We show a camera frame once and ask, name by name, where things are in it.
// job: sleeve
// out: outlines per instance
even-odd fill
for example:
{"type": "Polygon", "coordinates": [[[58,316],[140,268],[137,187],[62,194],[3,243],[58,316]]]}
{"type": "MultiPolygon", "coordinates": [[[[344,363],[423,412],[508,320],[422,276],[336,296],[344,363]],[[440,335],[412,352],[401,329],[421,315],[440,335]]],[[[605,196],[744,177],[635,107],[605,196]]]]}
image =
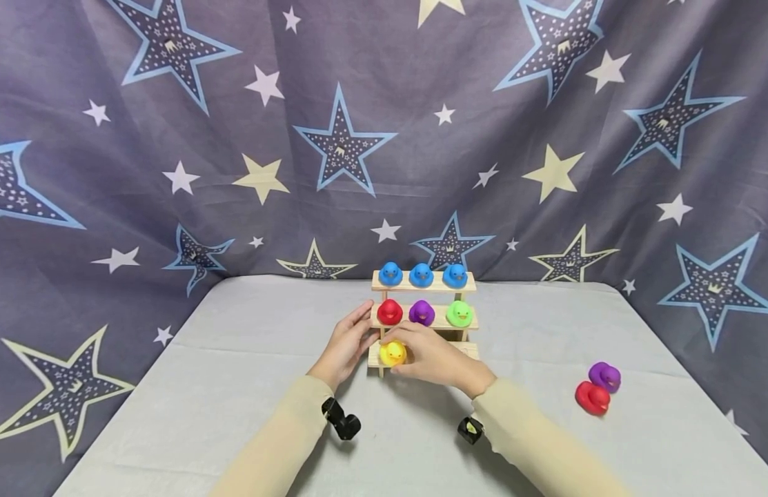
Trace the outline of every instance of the sleeve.
{"type": "Polygon", "coordinates": [[[321,406],[331,396],[331,388],[317,378],[298,378],[210,497],[285,496],[326,427],[321,406]]]}
{"type": "Polygon", "coordinates": [[[472,404],[494,452],[546,497],[630,495],[597,456],[546,418],[513,382],[498,378],[472,404]]]}

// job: green rubber duck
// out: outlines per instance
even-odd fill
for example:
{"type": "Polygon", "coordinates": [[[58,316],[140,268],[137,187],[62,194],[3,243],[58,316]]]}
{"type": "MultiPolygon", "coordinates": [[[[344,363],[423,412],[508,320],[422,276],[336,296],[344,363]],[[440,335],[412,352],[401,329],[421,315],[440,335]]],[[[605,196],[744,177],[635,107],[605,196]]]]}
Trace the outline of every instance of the green rubber duck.
{"type": "Polygon", "coordinates": [[[447,308],[447,322],[456,328],[466,328],[472,324],[473,316],[472,308],[462,300],[456,300],[447,308]]]}

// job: wooden plank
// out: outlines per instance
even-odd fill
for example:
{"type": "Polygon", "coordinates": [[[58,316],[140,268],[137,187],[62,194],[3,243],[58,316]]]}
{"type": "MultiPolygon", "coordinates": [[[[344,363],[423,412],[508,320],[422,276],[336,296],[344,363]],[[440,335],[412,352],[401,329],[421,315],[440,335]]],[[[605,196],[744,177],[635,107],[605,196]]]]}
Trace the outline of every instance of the wooden plank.
{"type": "Polygon", "coordinates": [[[443,293],[467,293],[476,292],[477,284],[472,273],[467,271],[467,281],[464,288],[451,288],[442,281],[442,272],[434,271],[434,282],[426,288],[418,288],[408,282],[408,271],[403,272],[403,281],[398,286],[386,286],[378,281],[378,270],[373,271],[373,292],[443,292],[443,293]]]}
{"type": "MultiPolygon", "coordinates": [[[[456,349],[463,352],[467,356],[472,357],[472,359],[476,361],[480,360],[480,356],[477,354],[477,344],[473,344],[472,342],[447,342],[447,343],[452,345],[453,347],[456,347],[456,349]]],[[[380,345],[379,340],[375,342],[375,344],[370,345],[370,352],[369,352],[369,356],[367,357],[367,367],[389,367],[384,363],[380,362],[380,357],[378,356],[380,347],[382,347],[382,345],[380,345]]]]}
{"type": "MultiPolygon", "coordinates": [[[[403,320],[402,321],[408,321],[408,310],[411,309],[411,305],[413,302],[409,302],[408,304],[404,304],[403,302],[398,302],[398,304],[403,306],[403,320]]],[[[378,307],[380,304],[373,304],[373,309],[370,311],[370,319],[373,320],[373,325],[371,328],[384,328],[389,329],[392,328],[392,326],[385,325],[380,323],[378,320],[378,307]]],[[[434,308],[436,311],[436,318],[434,319],[434,322],[431,324],[431,328],[435,330],[451,330],[451,329],[459,329],[459,330],[465,330],[465,329],[478,329],[477,325],[477,311],[472,308],[472,323],[470,323],[466,328],[458,328],[457,326],[453,326],[452,324],[447,322],[447,308],[448,305],[431,305],[431,307],[434,308]]]]}

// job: person's right hand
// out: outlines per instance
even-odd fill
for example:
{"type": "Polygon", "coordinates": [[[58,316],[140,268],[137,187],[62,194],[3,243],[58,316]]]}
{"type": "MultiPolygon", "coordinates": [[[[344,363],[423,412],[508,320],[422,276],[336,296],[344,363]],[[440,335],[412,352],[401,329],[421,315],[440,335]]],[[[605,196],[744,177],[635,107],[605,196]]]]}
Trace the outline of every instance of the person's right hand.
{"type": "Polygon", "coordinates": [[[384,336],[382,345],[393,340],[408,347],[413,358],[393,367],[395,375],[456,387],[469,398],[478,397],[497,380],[483,362],[471,359],[421,324],[404,321],[394,326],[384,336]]]}

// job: hand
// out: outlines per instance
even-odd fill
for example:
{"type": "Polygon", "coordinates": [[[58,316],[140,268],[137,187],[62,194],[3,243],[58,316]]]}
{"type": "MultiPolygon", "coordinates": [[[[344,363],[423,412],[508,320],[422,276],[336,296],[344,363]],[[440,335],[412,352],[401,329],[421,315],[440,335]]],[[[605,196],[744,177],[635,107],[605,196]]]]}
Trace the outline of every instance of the hand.
{"type": "Polygon", "coordinates": [[[373,301],[367,300],[337,323],[326,350],[306,375],[322,380],[332,392],[336,392],[339,384],[348,380],[364,351],[378,339],[378,334],[370,331],[372,307],[373,301]]]}
{"type": "Polygon", "coordinates": [[[405,321],[394,326],[384,336],[382,345],[393,340],[403,342],[413,357],[393,367],[395,375],[456,387],[469,398],[478,397],[497,380],[483,362],[464,355],[436,331],[421,324],[405,321]]]}

